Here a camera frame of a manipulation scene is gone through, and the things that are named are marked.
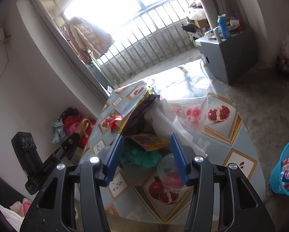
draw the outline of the blue gripper pad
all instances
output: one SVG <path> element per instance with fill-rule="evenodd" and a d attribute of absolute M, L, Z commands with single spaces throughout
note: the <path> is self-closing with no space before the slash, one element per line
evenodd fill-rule
<path fill-rule="evenodd" d="M 115 138 L 103 164 L 103 173 L 105 175 L 104 181 L 107 186 L 110 184 L 111 181 L 113 181 L 115 172 L 120 162 L 123 148 L 124 148 L 124 138 L 122 135 L 118 135 Z"/>
<path fill-rule="evenodd" d="M 177 134 L 172 134 L 170 136 L 170 147 L 173 153 L 174 161 L 177 166 L 177 170 L 181 181 L 186 185 L 188 183 L 188 162 L 185 160 L 183 153 L 183 146 Z"/>

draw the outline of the cable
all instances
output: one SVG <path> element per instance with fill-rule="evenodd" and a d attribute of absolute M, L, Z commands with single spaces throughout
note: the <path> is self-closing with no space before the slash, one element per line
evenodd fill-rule
<path fill-rule="evenodd" d="M 5 70 L 6 70 L 6 68 L 7 68 L 7 65 L 8 65 L 8 63 L 9 63 L 9 57 L 8 57 L 8 49 L 7 49 L 7 45 L 5 44 L 5 46 L 6 46 L 6 53 L 7 53 L 7 63 L 6 63 L 6 66 L 5 66 L 5 69 L 3 70 L 3 72 L 0 74 L 0 77 L 3 75 L 3 73 L 5 72 Z"/>

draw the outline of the brown puffer jacket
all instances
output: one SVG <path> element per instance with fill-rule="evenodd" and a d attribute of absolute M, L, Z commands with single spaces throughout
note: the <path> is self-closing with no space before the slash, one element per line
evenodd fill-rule
<path fill-rule="evenodd" d="M 69 26 L 79 47 L 91 50 L 96 59 L 106 53 L 114 42 L 110 34 L 83 18 L 71 18 Z"/>

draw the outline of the blue plastic basket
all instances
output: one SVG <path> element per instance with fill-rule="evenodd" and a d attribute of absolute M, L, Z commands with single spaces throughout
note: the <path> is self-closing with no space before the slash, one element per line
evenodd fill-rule
<path fill-rule="evenodd" d="M 276 164 L 274 169 L 271 172 L 269 184 L 270 188 L 274 193 L 277 194 L 286 194 L 289 196 L 289 190 L 286 190 L 282 185 L 282 179 L 281 179 L 281 169 L 282 169 L 282 162 L 289 158 L 289 142 L 284 147 L 279 162 Z"/>

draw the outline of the silver bolt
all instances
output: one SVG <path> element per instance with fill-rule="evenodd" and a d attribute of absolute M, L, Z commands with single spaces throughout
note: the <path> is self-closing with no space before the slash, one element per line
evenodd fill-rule
<path fill-rule="evenodd" d="M 194 160 L 195 160 L 196 162 L 203 162 L 203 161 L 204 161 L 204 158 L 201 157 L 201 156 L 196 156 L 196 157 L 194 157 Z"/>
<path fill-rule="evenodd" d="M 62 170 L 65 168 L 65 164 L 58 164 L 56 167 L 58 170 Z"/>
<path fill-rule="evenodd" d="M 230 163 L 228 166 L 232 170 L 236 170 L 238 168 L 238 166 L 235 163 Z"/>
<path fill-rule="evenodd" d="M 99 162 L 99 157 L 97 157 L 97 156 L 91 157 L 91 158 L 90 158 L 90 162 L 91 162 L 91 163 L 97 163 L 97 162 Z"/>

